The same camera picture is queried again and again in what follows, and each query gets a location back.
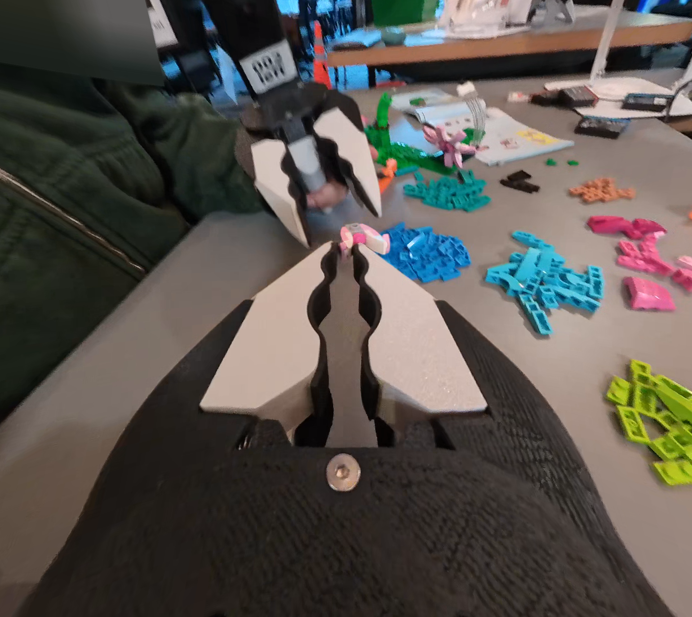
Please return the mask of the person's left forearm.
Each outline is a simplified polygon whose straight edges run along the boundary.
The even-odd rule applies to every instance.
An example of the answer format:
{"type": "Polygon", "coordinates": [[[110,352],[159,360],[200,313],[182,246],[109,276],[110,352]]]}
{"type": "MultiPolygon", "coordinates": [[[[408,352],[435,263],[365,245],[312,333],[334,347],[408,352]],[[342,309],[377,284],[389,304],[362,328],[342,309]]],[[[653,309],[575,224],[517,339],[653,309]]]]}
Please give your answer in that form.
{"type": "Polygon", "coordinates": [[[155,86],[104,81],[102,93],[163,168],[173,201],[197,222],[213,213],[255,214],[265,206],[238,162],[244,131],[198,94],[167,95],[155,86]]]}

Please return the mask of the pink lego flower assembly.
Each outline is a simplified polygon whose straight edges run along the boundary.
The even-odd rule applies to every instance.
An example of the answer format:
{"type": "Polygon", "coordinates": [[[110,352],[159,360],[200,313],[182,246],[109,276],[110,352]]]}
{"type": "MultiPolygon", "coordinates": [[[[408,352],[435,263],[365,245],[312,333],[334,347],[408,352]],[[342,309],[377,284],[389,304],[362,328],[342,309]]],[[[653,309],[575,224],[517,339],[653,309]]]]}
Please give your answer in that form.
{"type": "Polygon", "coordinates": [[[388,254],[391,248],[389,234],[381,234],[367,224],[351,223],[344,225],[341,228],[340,236],[339,249],[343,259],[347,259],[352,254],[355,245],[358,244],[365,245],[379,255],[388,254]]]}

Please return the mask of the pile of coral lego pieces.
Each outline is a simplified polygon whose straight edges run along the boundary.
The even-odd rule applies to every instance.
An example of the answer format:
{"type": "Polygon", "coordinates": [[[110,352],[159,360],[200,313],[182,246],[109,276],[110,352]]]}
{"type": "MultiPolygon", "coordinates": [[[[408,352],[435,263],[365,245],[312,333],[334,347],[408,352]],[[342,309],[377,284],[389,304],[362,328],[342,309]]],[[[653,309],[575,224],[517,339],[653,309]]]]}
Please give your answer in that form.
{"type": "Polygon", "coordinates": [[[577,198],[583,204],[609,204],[619,200],[633,200],[636,190],[619,188],[612,178],[589,180],[579,186],[567,190],[568,195],[577,198]]]}

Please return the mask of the orange traffic cone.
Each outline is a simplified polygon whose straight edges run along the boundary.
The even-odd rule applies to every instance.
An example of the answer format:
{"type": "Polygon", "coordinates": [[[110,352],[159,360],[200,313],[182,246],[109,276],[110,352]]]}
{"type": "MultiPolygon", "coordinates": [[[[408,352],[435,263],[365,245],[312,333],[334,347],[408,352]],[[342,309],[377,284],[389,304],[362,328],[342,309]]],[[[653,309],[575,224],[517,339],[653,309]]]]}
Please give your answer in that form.
{"type": "Polygon", "coordinates": [[[314,22],[314,60],[313,79],[317,84],[332,89],[331,76],[327,66],[327,54],[324,48],[323,31],[319,21],[314,22]]]}

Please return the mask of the pile of teal lego pieces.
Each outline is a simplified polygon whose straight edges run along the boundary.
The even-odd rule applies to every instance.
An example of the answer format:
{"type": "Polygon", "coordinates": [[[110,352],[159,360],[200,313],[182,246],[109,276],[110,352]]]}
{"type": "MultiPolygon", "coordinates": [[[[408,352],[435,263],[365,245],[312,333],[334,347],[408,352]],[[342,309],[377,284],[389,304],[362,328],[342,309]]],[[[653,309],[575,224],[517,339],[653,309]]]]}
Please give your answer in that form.
{"type": "Polygon", "coordinates": [[[419,200],[424,206],[471,213],[491,203],[491,198],[485,193],[486,184],[486,180],[477,178],[471,170],[429,180],[416,172],[414,180],[403,186],[403,195],[419,200]]]}

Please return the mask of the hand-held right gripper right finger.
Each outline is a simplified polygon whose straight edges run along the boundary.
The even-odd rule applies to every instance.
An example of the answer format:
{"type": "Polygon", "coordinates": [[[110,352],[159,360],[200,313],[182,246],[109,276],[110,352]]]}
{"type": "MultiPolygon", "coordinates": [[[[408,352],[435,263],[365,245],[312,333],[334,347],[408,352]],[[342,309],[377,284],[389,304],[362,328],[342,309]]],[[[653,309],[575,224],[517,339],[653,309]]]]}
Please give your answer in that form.
{"type": "Polygon", "coordinates": [[[480,413],[484,398],[435,298],[367,246],[352,253],[369,330],[360,393],[370,420],[480,413]]]}

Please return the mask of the lego instruction booklet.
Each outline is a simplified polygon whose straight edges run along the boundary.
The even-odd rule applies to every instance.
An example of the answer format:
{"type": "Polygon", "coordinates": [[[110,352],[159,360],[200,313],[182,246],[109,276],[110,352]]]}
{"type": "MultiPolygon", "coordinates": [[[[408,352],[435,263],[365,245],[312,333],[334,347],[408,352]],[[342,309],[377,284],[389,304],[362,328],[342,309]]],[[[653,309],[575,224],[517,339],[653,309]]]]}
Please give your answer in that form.
{"type": "MultiPolygon", "coordinates": [[[[500,166],[535,156],[550,155],[569,149],[573,140],[553,137],[530,128],[504,111],[487,108],[487,123],[481,145],[475,155],[480,163],[500,166]]],[[[464,130],[471,145],[473,122],[469,108],[454,94],[442,89],[422,89],[394,94],[390,108],[390,134],[395,142],[407,143],[428,153],[440,151],[428,143],[422,127],[443,125],[449,132],[464,130]]]]}

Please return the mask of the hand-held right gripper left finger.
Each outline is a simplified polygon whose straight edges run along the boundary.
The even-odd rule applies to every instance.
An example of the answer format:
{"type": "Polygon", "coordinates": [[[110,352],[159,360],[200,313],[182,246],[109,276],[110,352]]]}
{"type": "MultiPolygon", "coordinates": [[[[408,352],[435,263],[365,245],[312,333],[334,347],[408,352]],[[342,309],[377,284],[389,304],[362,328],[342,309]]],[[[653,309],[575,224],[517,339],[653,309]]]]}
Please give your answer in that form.
{"type": "Polygon", "coordinates": [[[299,425],[312,411],[320,338],[308,304],[324,281],[325,243],[255,295],[200,408],[299,425]]]}

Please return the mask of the person's green jacket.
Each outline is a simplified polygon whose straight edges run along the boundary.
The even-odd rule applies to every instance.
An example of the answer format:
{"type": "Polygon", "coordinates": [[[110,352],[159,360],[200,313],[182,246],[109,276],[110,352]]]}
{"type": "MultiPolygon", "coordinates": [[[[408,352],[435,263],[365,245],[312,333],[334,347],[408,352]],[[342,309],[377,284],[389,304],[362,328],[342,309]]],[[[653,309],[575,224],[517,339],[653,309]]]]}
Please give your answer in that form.
{"type": "Polygon", "coordinates": [[[151,86],[1,64],[1,419],[190,225],[155,148],[151,86]]]}

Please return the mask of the green lego plant model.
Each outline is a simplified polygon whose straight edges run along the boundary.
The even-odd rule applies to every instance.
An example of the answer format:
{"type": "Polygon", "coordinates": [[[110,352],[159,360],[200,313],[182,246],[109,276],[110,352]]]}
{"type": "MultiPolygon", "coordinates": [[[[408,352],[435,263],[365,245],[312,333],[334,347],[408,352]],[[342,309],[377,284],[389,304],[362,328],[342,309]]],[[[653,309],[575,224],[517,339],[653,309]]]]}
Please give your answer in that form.
{"type": "Polygon", "coordinates": [[[420,169],[443,175],[455,174],[458,171],[457,164],[451,161],[448,165],[442,151],[428,153],[393,141],[389,120],[391,106],[392,96],[384,92],[379,98],[375,119],[365,124],[365,135],[376,152],[375,161],[379,165],[376,175],[380,193],[383,194],[395,178],[413,174],[420,169]]]}

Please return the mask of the pile of lime lego pieces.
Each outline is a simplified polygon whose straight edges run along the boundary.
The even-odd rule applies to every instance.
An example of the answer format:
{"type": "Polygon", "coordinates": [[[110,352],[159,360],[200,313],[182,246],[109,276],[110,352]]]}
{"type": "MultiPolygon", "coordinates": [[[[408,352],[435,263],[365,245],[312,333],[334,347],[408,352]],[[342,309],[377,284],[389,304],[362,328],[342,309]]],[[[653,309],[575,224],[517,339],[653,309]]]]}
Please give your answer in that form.
{"type": "Polygon", "coordinates": [[[637,359],[604,394],[623,438],[641,450],[659,483],[691,487],[691,389],[637,359]]]}

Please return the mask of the pile of light blue lego pieces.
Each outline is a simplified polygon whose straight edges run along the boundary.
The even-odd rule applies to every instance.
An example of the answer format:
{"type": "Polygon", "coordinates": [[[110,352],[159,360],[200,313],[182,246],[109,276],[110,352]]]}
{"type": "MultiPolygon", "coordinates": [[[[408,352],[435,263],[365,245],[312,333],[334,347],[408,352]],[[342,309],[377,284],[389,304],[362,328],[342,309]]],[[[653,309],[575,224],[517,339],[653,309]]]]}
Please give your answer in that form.
{"type": "Polygon", "coordinates": [[[601,308],[605,290],[601,267],[589,265],[584,272],[567,267],[554,245],[530,232],[515,231],[511,238],[525,250],[489,267],[484,279],[516,301],[535,334],[551,336],[550,316],[562,307],[588,315],[601,308]]]}

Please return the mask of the white piece with clear strands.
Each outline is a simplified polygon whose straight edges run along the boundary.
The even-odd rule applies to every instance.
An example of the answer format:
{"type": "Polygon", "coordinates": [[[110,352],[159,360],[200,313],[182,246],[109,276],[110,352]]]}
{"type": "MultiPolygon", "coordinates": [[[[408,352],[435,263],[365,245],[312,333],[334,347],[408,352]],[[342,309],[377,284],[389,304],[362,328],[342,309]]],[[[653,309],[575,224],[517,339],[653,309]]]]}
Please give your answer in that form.
{"type": "Polygon", "coordinates": [[[473,137],[471,139],[471,145],[478,147],[481,145],[482,138],[485,135],[487,123],[486,104],[480,98],[480,95],[472,82],[465,82],[457,85],[456,92],[457,96],[469,108],[473,122],[473,137]]]}

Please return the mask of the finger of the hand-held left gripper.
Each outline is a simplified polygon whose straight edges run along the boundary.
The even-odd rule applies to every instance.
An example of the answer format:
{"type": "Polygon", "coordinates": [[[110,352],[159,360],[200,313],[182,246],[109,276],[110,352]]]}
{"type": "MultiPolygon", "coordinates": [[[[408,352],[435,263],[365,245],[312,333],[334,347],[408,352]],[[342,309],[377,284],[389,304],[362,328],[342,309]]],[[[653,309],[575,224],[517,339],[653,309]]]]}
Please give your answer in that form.
{"type": "Polygon", "coordinates": [[[311,247],[305,198],[297,182],[285,172],[287,147],[281,140],[263,139],[251,146],[254,184],[286,230],[305,248],[311,247]]]}
{"type": "Polygon", "coordinates": [[[353,198],[372,215],[381,217],[378,176],[359,109],[354,113],[340,107],[326,110],[314,123],[314,135],[333,146],[333,162],[353,198]]]}

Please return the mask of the group of black lego pieces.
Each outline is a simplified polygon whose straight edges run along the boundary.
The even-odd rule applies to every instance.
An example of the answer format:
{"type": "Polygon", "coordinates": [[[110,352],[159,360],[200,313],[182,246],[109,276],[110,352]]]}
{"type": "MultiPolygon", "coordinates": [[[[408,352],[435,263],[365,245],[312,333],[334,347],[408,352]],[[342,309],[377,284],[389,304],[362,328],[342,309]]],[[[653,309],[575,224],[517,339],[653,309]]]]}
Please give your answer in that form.
{"type": "Polygon", "coordinates": [[[536,194],[540,192],[541,187],[532,182],[531,178],[532,176],[529,173],[524,170],[519,170],[510,173],[505,178],[499,180],[499,182],[500,185],[508,189],[513,189],[525,194],[536,194]]]}

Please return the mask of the person's left hand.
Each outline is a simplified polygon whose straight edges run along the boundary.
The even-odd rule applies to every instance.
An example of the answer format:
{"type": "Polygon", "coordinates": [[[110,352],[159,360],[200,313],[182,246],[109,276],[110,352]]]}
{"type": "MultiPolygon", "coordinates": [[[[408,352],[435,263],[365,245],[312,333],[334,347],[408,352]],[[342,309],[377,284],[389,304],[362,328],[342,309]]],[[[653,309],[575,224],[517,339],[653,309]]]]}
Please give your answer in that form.
{"type": "Polygon", "coordinates": [[[328,181],[321,188],[307,193],[307,208],[329,212],[341,204],[348,195],[349,189],[347,186],[338,182],[328,181]]]}

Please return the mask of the mauve lego flower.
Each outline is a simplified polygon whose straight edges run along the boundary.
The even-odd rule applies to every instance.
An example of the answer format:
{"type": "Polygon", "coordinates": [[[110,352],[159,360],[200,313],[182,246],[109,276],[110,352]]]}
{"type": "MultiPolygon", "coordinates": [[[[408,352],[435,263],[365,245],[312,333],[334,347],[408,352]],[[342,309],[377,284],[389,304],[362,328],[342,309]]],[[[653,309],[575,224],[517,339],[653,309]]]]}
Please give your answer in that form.
{"type": "Polygon", "coordinates": [[[432,126],[426,123],[422,127],[422,132],[428,143],[442,152],[444,165],[447,168],[463,169],[464,159],[471,158],[478,152],[476,147],[465,142],[464,130],[449,132],[443,125],[432,126]]]}

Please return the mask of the pile of magenta lego pieces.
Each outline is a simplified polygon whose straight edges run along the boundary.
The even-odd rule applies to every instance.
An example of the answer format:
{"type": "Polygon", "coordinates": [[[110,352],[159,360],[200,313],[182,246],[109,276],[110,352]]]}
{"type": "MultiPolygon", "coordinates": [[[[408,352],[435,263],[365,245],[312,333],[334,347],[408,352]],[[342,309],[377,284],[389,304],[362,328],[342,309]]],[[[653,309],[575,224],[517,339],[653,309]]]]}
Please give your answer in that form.
{"type": "Polygon", "coordinates": [[[675,261],[664,258],[659,245],[668,231],[661,224],[651,219],[594,215],[586,220],[586,226],[595,234],[619,236],[618,266],[669,279],[691,293],[691,256],[680,255],[675,261]]]}

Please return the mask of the wooden-edged table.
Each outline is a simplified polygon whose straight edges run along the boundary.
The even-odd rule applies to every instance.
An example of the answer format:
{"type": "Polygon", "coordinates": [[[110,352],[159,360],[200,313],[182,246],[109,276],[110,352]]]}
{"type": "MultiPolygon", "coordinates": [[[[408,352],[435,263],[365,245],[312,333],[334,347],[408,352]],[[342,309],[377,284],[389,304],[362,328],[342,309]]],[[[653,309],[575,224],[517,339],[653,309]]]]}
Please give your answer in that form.
{"type": "MultiPolygon", "coordinates": [[[[577,6],[572,24],[552,22],[532,25],[487,39],[449,39],[433,34],[433,30],[407,35],[401,46],[385,46],[383,42],[369,47],[327,51],[330,67],[385,67],[404,64],[443,62],[448,60],[501,58],[514,55],[592,51],[599,47],[609,8],[577,6]]],[[[618,17],[610,47],[664,45],[683,42],[691,36],[691,19],[652,13],[622,10],[618,17]]]]}

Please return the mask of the black device with red label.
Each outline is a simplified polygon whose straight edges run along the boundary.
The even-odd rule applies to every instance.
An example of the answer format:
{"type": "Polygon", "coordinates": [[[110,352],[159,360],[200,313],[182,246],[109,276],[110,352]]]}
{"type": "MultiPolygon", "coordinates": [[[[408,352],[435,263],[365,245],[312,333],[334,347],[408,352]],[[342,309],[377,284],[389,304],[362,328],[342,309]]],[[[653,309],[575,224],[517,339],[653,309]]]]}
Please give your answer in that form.
{"type": "Polygon", "coordinates": [[[576,110],[593,107],[599,99],[587,85],[565,86],[563,88],[544,89],[532,94],[529,102],[543,107],[562,107],[576,110]]]}

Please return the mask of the black device with blue label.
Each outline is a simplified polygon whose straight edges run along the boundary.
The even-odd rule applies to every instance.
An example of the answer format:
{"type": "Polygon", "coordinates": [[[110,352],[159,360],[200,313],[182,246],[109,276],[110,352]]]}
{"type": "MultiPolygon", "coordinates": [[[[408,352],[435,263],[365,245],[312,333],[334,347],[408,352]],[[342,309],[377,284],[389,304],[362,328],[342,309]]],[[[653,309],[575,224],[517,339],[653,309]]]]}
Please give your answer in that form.
{"type": "Polygon", "coordinates": [[[673,102],[673,94],[629,93],[621,102],[621,109],[626,111],[647,111],[663,113],[673,102]]]}
{"type": "Polygon", "coordinates": [[[615,140],[627,130],[630,122],[630,119],[584,116],[577,123],[574,133],[577,135],[615,140]]]}

